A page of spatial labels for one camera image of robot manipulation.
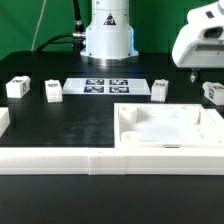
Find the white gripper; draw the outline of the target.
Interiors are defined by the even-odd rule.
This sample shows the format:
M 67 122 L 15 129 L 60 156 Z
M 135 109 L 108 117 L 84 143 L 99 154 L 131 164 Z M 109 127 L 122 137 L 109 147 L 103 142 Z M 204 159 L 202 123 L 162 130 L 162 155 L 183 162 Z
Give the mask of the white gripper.
M 177 67 L 193 68 L 191 82 L 200 79 L 199 68 L 224 68 L 224 0 L 188 12 L 172 58 Z

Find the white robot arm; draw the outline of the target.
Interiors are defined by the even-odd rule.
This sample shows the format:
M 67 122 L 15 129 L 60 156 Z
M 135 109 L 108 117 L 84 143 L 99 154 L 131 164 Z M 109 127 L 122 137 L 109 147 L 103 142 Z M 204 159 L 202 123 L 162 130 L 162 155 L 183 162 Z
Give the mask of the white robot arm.
M 92 0 L 92 21 L 80 52 L 86 62 L 121 64 L 138 56 L 129 25 L 129 0 Z M 172 59 L 179 68 L 224 68 L 224 0 L 192 9 L 180 30 Z

